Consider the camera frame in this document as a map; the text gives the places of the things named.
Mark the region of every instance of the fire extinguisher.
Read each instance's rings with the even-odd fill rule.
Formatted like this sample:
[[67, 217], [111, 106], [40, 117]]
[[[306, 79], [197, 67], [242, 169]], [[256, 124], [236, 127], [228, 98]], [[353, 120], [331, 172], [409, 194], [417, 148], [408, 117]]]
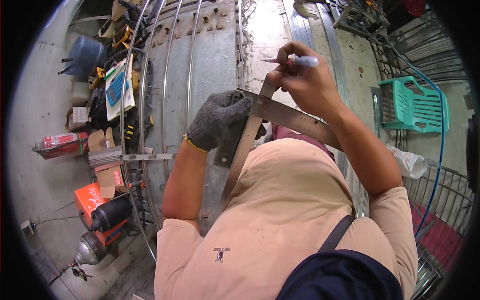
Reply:
[[35, 143], [33, 152], [37, 152], [44, 159], [59, 156], [73, 155], [80, 156], [88, 151], [87, 132], [71, 132], [46, 136], [40, 143]]

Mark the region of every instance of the person's leg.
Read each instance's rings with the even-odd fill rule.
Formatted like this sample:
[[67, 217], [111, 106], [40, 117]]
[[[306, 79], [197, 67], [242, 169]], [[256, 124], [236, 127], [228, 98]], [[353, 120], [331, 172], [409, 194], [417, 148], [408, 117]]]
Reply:
[[292, 138], [292, 139], [297, 139], [297, 140], [302, 140], [302, 141], [306, 141], [307, 143], [310, 143], [314, 146], [317, 146], [319, 147], [320, 149], [322, 149], [325, 153], [327, 153], [328, 156], [330, 156], [330, 158], [335, 161], [335, 156], [333, 155], [333, 153], [328, 150], [324, 144], [322, 144], [321, 142], [309, 137], [309, 136], [306, 136], [304, 134], [298, 134], [298, 133], [295, 133], [293, 132], [292, 130], [288, 129], [287, 127], [284, 127], [284, 126], [280, 126], [278, 124], [273, 124], [272, 126], [272, 137], [274, 140], [277, 140], [277, 139], [284, 139], [284, 138]]

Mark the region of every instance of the blue calculator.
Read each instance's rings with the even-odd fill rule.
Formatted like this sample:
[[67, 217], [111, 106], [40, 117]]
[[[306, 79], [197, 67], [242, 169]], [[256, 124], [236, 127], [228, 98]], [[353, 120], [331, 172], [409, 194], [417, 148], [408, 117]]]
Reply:
[[121, 98], [121, 85], [123, 83], [123, 77], [125, 75], [125, 71], [120, 73], [111, 83], [110, 86], [107, 89], [107, 98], [108, 98], [108, 103], [110, 103], [110, 106], [114, 106], [115, 103], [117, 103], [120, 98]]

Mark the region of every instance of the dark blue bag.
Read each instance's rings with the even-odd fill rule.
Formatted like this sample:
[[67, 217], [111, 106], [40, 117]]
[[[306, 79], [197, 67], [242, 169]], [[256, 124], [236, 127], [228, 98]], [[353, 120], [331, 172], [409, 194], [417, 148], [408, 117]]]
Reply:
[[278, 300], [403, 299], [398, 280], [381, 263], [357, 251], [335, 250], [353, 219], [340, 220], [318, 252], [293, 270]]

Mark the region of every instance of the shoulder bag strap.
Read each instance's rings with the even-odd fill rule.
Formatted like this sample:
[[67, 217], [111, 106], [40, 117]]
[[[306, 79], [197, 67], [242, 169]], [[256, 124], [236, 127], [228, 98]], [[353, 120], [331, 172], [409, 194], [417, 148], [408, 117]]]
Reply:
[[343, 217], [343, 219], [340, 220], [340, 222], [335, 226], [332, 232], [330, 232], [327, 239], [325, 240], [323, 245], [320, 247], [320, 249], [317, 251], [317, 253], [335, 250], [336, 246], [338, 245], [338, 243], [340, 242], [343, 235], [345, 234], [347, 229], [350, 227], [350, 224], [352, 224], [354, 219], [355, 219], [354, 216]]

